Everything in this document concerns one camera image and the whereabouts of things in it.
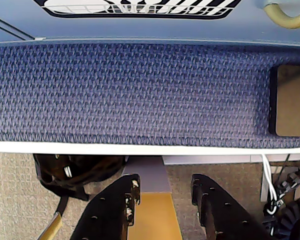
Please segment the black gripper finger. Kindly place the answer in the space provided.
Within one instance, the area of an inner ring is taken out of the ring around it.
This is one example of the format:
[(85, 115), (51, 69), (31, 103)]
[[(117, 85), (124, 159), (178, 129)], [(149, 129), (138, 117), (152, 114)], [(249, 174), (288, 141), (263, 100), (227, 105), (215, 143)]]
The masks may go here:
[(140, 176), (126, 174), (97, 194), (83, 211), (71, 240), (126, 240), (140, 204)]
[(192, 175), (191, 198), (207, 240), (273, 239), (235, 198), (209, 176)]

